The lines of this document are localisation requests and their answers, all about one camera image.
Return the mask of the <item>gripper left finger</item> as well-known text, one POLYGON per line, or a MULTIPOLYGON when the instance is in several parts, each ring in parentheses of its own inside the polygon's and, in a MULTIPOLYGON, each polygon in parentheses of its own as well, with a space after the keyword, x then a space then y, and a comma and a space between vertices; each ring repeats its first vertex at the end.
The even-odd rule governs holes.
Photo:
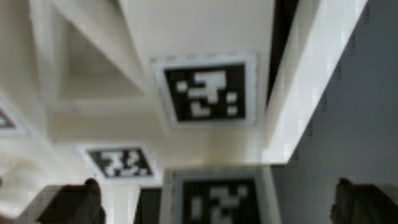
POLYGON ((104 224, 101 188, 88 178, 81 185, 65 185, 37 217, 39 224, 104 224))

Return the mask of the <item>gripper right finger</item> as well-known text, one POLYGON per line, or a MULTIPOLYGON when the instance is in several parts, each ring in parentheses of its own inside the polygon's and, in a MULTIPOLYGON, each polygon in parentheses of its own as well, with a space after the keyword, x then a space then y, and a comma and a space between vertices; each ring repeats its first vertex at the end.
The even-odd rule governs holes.
POLYGON ((332 224, 398 224, 398 204, 374 184, 339 179, 330 220, 332 224))

